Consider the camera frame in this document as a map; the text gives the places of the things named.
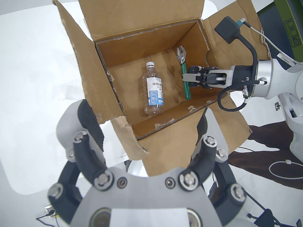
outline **plastic water bottle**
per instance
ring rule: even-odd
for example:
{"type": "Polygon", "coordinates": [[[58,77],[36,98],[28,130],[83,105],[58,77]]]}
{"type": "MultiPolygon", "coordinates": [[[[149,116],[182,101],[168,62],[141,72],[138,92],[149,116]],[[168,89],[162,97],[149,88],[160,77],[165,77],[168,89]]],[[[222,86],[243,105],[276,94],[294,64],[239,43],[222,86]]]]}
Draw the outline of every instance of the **plastic water bottle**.
{"type": "Polygon", "coordinates": [[[163,106],[162,80],[152,61],[146,63],[146,73],[142,76],[142,82],[145,113],[152,117],[161,113],[163,106]]]}

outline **coiled white cable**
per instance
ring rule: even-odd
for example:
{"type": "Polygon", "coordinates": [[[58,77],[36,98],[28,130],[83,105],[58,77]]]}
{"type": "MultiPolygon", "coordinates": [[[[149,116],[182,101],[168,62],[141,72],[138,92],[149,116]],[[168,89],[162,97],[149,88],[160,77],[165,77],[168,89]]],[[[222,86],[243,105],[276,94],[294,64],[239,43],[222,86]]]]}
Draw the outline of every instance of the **coiled white cable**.
{"type": "Polygon", "coordinates": [[[290,160],[274,162],[274,163],[272,163],[272,164],[269,166],[268,170],[269,170],[269,172],[270,172],[272,175],[274,175],[275,177],[278,177],[278,178],[281,178],[281,179],[290,179],[290,180],[294,180],[294,179],[303,179],[303,177],[298,177],[298,178],[287,178],[287,177],[282,177],[282,176],[279,176],[279,175],[274,174],[270,169],[271,169],[271,167],[272,167],[273,165],[278,164],[278,163],[286,163],[286,164],[288,164],[288,165],[290,165],[290,164],[296,164],[296,165],[299,165],[299,166],[303,166],[303,165],[301,165],[301,164],[299,164],[299,163],[291,162],[290,160]]]}

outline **bottle label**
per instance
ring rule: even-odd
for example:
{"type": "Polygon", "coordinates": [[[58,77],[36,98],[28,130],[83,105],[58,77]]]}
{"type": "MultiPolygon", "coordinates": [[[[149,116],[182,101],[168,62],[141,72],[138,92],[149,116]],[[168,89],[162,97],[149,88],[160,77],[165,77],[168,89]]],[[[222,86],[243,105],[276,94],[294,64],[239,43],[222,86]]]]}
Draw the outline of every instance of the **bottle label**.
{"type": "Polygon", "coordinates": [[[151,77],[147,78],[147,94],[148,104],[163,105],[162,81],[160,78],[151,77]]]}

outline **cardboard box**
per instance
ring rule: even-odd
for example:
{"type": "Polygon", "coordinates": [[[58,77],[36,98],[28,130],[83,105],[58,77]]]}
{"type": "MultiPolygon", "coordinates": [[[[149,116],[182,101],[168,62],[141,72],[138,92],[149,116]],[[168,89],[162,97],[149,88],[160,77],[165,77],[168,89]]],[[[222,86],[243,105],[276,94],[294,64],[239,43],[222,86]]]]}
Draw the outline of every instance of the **cardboard box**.
{"type": "MultiPolygon", "coordinates": [[[[191,88],[192,99],[185,99],[175,50],[185,48],[187,67],[251,65],[244,45],[237,41],[228,45],[213,31],[225,16],[245,17],[261,29],[251,0],[238,0],[204,21],[200,21],[204,0],[79,0],[94,42],[57,0],[53,3],[75,50],[86,99],[99,122],[111,120],[129,158],[143,159],[148,175],[189,164],[205,107],[213,110],[229,152],[247,139],[249,127],[242,115],[219,109],[218,89],[191,88]],[[164,95],[164,112],[152,118],[144,113],[141,79],[148,61],[161,74],[164,95]]],[[[241,33],[259,58],[266,59],[267,48],[259,35],[248,28],[241,28],[241,33]]],[[[235,107],[228,95],[222,103],[235,107]]]]}

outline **bottle cap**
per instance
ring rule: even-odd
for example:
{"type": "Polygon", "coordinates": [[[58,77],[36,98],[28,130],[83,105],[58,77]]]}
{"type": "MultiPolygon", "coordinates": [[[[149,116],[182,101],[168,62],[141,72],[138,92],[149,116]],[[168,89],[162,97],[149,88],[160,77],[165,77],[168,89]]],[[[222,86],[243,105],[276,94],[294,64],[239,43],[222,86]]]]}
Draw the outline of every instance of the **bottle cap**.
{"type": "Polygon", "coordinates": [[[152,61],[149,61],[149,62],[146,63],[146,67],[148,67],[148,66],[153,66],[154,67],[155,64],[152,61]]]}

